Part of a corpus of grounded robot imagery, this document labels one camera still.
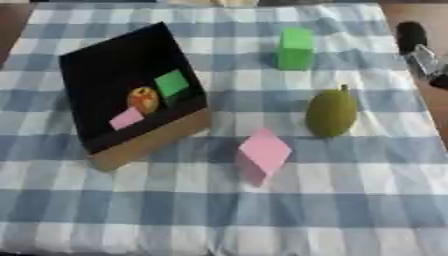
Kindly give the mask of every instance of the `cube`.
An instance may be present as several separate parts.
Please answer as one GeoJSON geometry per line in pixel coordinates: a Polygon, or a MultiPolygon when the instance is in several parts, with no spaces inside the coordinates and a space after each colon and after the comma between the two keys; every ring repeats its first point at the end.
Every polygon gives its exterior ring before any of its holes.
{"type": "Polygon", "coordinates": [[[250,136],[238,148],[236,164],[255,186],[262,185],[291,154],[291,148],[266,128],[250,136]]]}
{"type": "Polygon", "coordinates": [[[143,116],[140,112],[136,108],[131,107],[114,117],[109,123],[115,130],[120,130],[141,120],[143,120],[143,116]]]}
{"type": "Polygon", "coordinates": [[[188,82],[179,70],[173,70],[156,78],[160,94],[167,105],[171,105],[176,99],[176,94],[188,87],[188,82]]]}
{"type": "Polygon", "coordinates": [[[278,68],[305,70],[313,61],[313,32],[304,28],[285,28],[278,47],[278,68]]]}

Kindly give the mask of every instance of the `green block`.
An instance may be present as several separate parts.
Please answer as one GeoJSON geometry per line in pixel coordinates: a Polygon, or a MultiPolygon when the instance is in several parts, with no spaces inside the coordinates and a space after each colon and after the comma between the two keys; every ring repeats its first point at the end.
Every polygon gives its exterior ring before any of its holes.
{"type": "Polygon", "coordinates": [[[173,70],[163,76],[156,78],[162,97],[169,101],[169,98],[188,87],[188,82],[179,70],[173,70]]]}
{"type": "Polygon", "coordinates": [[[278,47],[278,68],[306,70],[313,61],[313,32],[304,28],[285,28],[278,47]]]}

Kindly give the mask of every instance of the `blue checkered tablecloth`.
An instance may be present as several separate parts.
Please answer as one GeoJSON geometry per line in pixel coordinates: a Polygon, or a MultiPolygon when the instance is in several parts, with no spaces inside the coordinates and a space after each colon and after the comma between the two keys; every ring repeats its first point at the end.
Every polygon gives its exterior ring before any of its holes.
{"type": "Polygon", "coordinates": [[[132,255],[445,256],[448,164],[378,5],[260,9],[40,4],[0,72],[0,248],[132,255]],[[107,174],[74,129],[60,54],[164,21],[208,93],[212,128],[107,174]],[[282,28],[316,34],[309,71],[277,70],[282,28]],[[345,135],[304,125],[342,83],[345,135]],[[293,148],[266,186],[236,148],[260,127],[293,148]]]}

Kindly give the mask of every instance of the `pink cube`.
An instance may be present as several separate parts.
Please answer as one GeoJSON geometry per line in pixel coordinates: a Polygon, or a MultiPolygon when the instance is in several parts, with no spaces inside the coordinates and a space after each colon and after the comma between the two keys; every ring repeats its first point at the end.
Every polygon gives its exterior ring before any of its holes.
{"type": "Polygon", "coordinates": [[[109,123],[115,130],[119,130],[141,120],[143,120],[143,116],[140,112],[136,108],[131,107],[114,117],[109,123]]]}
{"type": "Polygon", "coordinates": [[[291,148],[266,128],[252,134],[238,148],[236,163],[247,179],[260,186],[286,161],[291,148]]]}

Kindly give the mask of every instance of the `cardboard box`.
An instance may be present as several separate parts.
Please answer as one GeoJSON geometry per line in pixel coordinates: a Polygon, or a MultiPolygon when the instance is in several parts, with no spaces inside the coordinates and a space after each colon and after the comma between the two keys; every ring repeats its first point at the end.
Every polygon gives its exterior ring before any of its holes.
{"type": "Polygon", "coordinates": [[[114,170],[163,145],[210,126],[206,93],[164,23],[60,56],[78,136],[100,170],[114,170]],[[125,111],[127,96],[179,70],[188,90],[144,120],[115,131],[109,121],[125,111]]]}

